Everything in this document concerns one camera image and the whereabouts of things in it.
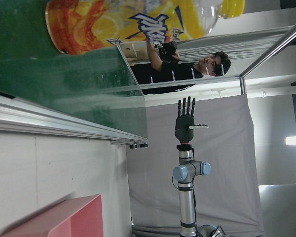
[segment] yellow bottle cap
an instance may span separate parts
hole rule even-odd
[[[245,0],[223,0],[220,15],[223,18],[240,16],[245,9]]]

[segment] black t-shirt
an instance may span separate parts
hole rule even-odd
[[[162,63],[161,72],[153,69],[151,64],[136,64],[131,67],[138,84],[149,84],[174,81],[188,80],[192,78],[202,78],[203,75],[193,67],[193,63]],[[147,94],[163,94],[184,90],[194,84],[175,85],[159,88],[144,89],[143,93]]]

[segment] blue joint cap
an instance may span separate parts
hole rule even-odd
[[[187,167],[185,165],[179,165],[173,169],[173,177],[180,181],[187,178]]]
[[[202,162],[201,175],[207,176],[211,173],[211,165],[208,162]]]

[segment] man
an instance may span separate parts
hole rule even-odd
[[[230,68],[231,62],[224,52],[216,52],[199,59],[197,64],[177,63],[180,55],[172,55],[173,62],[163,62],[154,50],[153,43],[147,42],[147,53],[150,64],[137,64],[131,67],[138,84],[158,83],[174,80],[187,80],[202,78],[204,75],[222,76]],[[144,89],[144,95],[163,94],[168,92],[184,90],[194,84],[167,86],[159,88]]]

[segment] green glass surface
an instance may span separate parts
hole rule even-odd
[[[0,0],[0,92],[147,138],[145,99],[117,47],[60,53],[46,0]]]

